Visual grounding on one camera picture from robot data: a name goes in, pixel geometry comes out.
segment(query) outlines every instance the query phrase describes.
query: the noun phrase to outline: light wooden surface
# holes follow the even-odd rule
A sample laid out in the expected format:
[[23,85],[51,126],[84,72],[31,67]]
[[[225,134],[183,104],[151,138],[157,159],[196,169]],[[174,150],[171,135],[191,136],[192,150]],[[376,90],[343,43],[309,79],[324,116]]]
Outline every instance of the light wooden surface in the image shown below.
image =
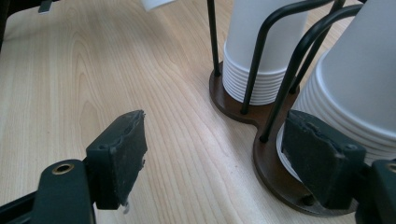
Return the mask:
[[[216,1],[219,49],[232,5]],[[0,54],[0,204],[36,190],[56,161],[82,160],[117,116],[143,109],[148,153],[131,211],[97,211],[99,223],[354,223],[353,215],[296,212],[255,176],[256,129],[209,98],[205,0],[149,13],[137,0],[63,0],[50,14],[36,12],[9,18]],[[322,51],[347,24],[334,27]]]

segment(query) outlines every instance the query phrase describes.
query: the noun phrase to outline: wooden base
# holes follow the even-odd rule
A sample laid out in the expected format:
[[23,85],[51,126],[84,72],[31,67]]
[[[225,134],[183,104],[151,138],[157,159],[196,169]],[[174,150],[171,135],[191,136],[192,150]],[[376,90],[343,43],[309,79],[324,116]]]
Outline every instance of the wooden base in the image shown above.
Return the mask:
[[271,131],[269,141],[262,143],[260,135],[265,122],[269,116],[272,105],[251,105],[246,115],[242,115],[240,110],[242,103],[235,101],[222,84],[222,77],[215,77],[213,72],[209,81],[210,97],[216,107],[226,116],[237,121],[253,124],[258,131],[253,144],[253,160],[258,175],[263,183],[274,195],[291,208],[313,216],[334,217],[341,216],[356,210],[356,203],[353,203],[348,210],[329,210],[322,207],[318,202],[312,202],[312,197],[308,189],[297,179],[295,179],[283,166],[276,151],[276,136],[285,120],[287,112],[291,109],[298,96],[289,94],[281,112],[275,122],[274,129]]

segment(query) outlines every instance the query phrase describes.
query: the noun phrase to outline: black metal frame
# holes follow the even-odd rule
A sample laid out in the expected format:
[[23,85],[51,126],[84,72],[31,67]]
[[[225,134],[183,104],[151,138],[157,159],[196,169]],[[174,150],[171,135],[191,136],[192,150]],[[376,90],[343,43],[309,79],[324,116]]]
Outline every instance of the black metal frame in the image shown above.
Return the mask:
[[[251,94],[253,92],[254,83],[256,80],[257,72],[260,65],[260,60],[262,57],[262,52],[265,46],[266,36],[271,29],[271,27],[279,21],[281,18],[286,16],[304,12],[313,8],[324,6],[333,0],[307,0],[295,4],[291,4],[285,7],[282,7],[275,12],[273,12],[262,24],[262,27],[259,31],[256,46],[254,49],[253,59],[249,71],[249,77],[247,81],[247,89],[245,93],[244,102],[242,103],[241,114],[246,115],[248,113],[248,106],[250,103]],[[341,19],[355,16],[361,5],[345,7],[343,5],[346,0],[335,0],[332,9],[329,14],[318,21],[313,27],[311,27],[308,32],[304,35],[302,40],[299,42],[295,51],[293,52],[290,63],[288,65],[287,71],[285,73],[284,79],[282,81],[279,92],[276,96],[276,100],[271,110],[271,114],[267,123],[265,124],[265,129],[262,133],[260,140],[262,142],[268,141],[268,136],[272,130],[276,117],[279,113],[280,108],[282,107],[284,100],[288,93],[295,93],[300,85],[301,80],[303,79],[306,70],[309,65],[312,63],[314,57],[318,53],[318,49],[320,48],[323,40],[325,39],[327,33],[330,31],[332,24],[336,21],[340,21]],[[214,0],[207,0],[208,6],[208,17],[209,17],[209,26],[210,26],[210,36],[211,36],[211,44],[212,44],[212,56],[214,63],[214,72],[215,76],[219,77],[221,75],[219,71],[219,54],[218,54],[218,41],[216,37],[216,15],[215,15],[215,3]],[[307,54],[305,61],[298,71],[300,64],[312,46],[311,50]]]

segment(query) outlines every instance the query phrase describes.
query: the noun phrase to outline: white paper cup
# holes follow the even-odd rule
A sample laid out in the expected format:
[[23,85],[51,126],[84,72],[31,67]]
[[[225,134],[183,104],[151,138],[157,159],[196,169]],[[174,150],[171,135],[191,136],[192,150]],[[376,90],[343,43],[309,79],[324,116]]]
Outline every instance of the white paper cup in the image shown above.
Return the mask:
[[[230,55],[224,47],[223,86],[236,101],[241,103],[245,99],[248,74],[248,69],[239,66],[238,63],[230,59]],[[271,104],[276,98],[284,75],[285,70],[281,70],[279,73],[267,74],[259,72],[256,77],[253,93],[251,94],[250,104]]]
[[162,7],[174,2],[175,0],[140,0],[146,11],[150,11],[157,7]]
[[[365,162],[396,158],[394,0],[368,1],[319,59],[292,109],[322,119],[366,148]],[[280,152],[285,168],[296,177]]]
[[[227,46],[230,59],[249,69],[256,44],[257,34],[265,19],[280,7],[301,0],[235,0],[230,21]],[[279,73],[285,70],[290,56],[300,40],[306,13],[288,16],[277,21],[271,28],[262,54],[259,71]]]

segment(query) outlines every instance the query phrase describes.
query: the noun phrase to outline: wood grain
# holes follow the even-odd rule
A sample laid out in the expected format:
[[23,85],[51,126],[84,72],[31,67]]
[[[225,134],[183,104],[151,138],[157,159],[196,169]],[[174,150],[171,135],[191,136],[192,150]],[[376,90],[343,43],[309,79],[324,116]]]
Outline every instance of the wood grain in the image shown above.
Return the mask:
[[[216,1],[219,49],[232,5]],[[99,223],[354,223],[353,215],[296,212],[256,177],[256,129],[225,117],[209,97],[206,1],[145,12],[138,1],[64,0],[36,12],[9,18],[0,55],[0,204],[36,190],[56,161],[82,160],[114,118],[143,109],[147,162],[131,211],[97,211]]]

